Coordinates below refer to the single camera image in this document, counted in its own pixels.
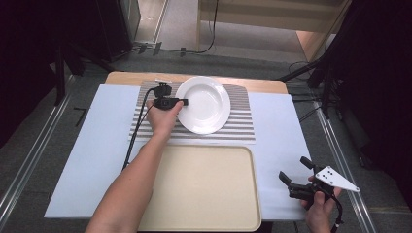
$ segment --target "plate rim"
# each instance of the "plate rim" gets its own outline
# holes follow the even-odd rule
[[[181,98],[184,96],[184,94],[180,93],[181,87],[184,86],[184,84],[188,84],[193,82],[193,80],[197,80],[197,79],[204,79],[207,80],[208,82],[206,83],[207,85],[209,85],[209,83],[213,83],[213,85],[209,85],[211,87],[213,87],[214,89],[216,89],[217,86],[221,86],[224,90],[224,92],[218,91],[219,96],[221,97],[222,100],[222,105],[223,105],[223,111],[222,114],[220,115],[220,120],[218,120],[218,122],[221,122],[221,119],[224,118],[224,120],[222,120],[222,123],[217,123],[217,126],[213,127],[213,131],[209,130],[209,131],[197,131],[197,130],[193,130],[192,128],[189,128],[189,126],[187,125],[186,122],[182,122],[181,118],[179,117],[179,115],[177,116],[177,118],[179,119],[179,122],[190,132],[195,133],[195,134],[212,134],[215,133],[216,131],[220,130],[222,127],[224,127],[224,125],[227,123],[227,120],[230,116],[230,110],[231,110],[231,104],[230,104],[230,97],[229,94],[227,93],[226,88],[219,83],[217,80],[213,79],[212,77],[208,77],[208,76],[193,76],[190,77],[189,79],[187,79],[186,81],[182,82],[182,84],[179,86],[178,90],[176,91],[176,98]]]

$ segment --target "white tablecloth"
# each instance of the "white tablecloth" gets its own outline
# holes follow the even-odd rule
[[[106,189],[120,173],[139,86],[100,85],[85,123],[53,193],[45,217],[91,217]],[[307,183],[310,158],[292,98],[287,94],[249,93],[257,141],[245,145],[254,156],[263,220],[304,219],[299,201],[278,179]],[[134,144],[137,154],[143,142]]]

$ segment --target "floor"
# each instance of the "floor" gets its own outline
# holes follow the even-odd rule
[[[139,0],[139,4],[141,10],[148,10],[141,11],[137,41],[161,42],[165,50],[196,50],[197,1],[168,0],[163,4],[163,1]],[[163,7],[164,12],[154,10]],[[158,27],[158,36],[154,34],[154,27]],[[212,41],[213,21],[202,21],[199,50],[208,49]],[[306,61],[295,31],[231,23],[216,23],[214,45],[205,53],[287,63]]]

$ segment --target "wooden board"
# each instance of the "wooden board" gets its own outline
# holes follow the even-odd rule
[[[109,74],[105,84],[142,85],[143,81],[153,81],[155,79],[172,82],[184,82],[194,76],[197,75],[112,72]],[[249,92],[288,94],[285,83],[280,81],[236,79],[229,77],[212,78],[216,79],[221,84],[235,84],[244,86]]]

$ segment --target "cable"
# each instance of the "cable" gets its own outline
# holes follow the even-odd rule
[[[305,114],[303,117],[299,119],[299,123],[302,122],[303,120],[307,119],[310,115],[314,114],[318,109],[321,107],[318,107],[316,109],[311,110],[309,113]]]
[[[337,207],[337,211],[338,211],[338,216],[335,220],[335,223],[333,224],[332,229],[330,230],[331,233],[335,233],[337,231],[337,228],[339,228],[340,224],[343,224],[343,220],[342,220],[342,214],[343,214],[343,207],[342,204],[340,204],[339,200],[336,198],[336,196],[334,195],[334,193],[332,193],[332,195],[330,196],[330,198],[333,199],[333,201],[335,201],[336,203],[336,207]]]
[[[143,118],[146,116],[146,115],[145,115],[145,116],[142,118],[143,109],[145,109],[145,104],[146,104],[146,101],[148,100],[148,96],[149,96],[149,93],[150,93],[151,91],[155,91],[155,89],[154,89],[154,88],[150,88],[150,89],[148,90],[148,92],[146,92],[145,98],[143,99],[142,108],[140,109],[139,118],[137,119],[136,127],[134,128],[133,135],[131,136],[129,148],[128,148],[128,150],[127,150],[127,155],[126,155],[126,158],[124,159],[123,167],[122,167],[121,170],[124,170],[124,168],[127,167],[127,164],[129,164],[128,160],[129,160],[129,158],[130,158],[131,150],[133,149],[134,140],[136,139],[136,135],[137,135],[137,130],[139,129],[140,124],[141,124],[142,121],[143,121]]]
[[[214,19],[213,19],[213,33],[212,33],[213,38],[212,38],[212,43],[210,44],[209,48],[206,49],[206,50],[203,50],[203,51],[187,50],[187,51],[185,51],[185,53],[190,53],[190,54],[202,54],[202,53],[205,53],[206,51],[208,51],[208,50],[215,44],[215,38],[216,38],[216,18],[217,18],[217,15],[218,15],[218,6],[219,6],[219,0],[216,1],[215,16],[214,16]],[[132,48],[131,51],[126,52],[126,53],[118,56],[118,57],[116,58],[116,60],[121,59],[123,56],[125,56],[125,55],[127,55],[127,54],[130,54],[130,53],[132,53],[132,52],[135,52],[135,51],[137,51],[137,50],[140,50],[140,48],[141,48],[141,46],[137,46],[137,47],[135,47],[135,48]],[[158,50],[181,53],[180,50],[165,50],[165,49],[158,49]]]
[[[299,233],[299,228],[297,228],[297,223],[294,221],[293,222],[294,225],[294,232]]]

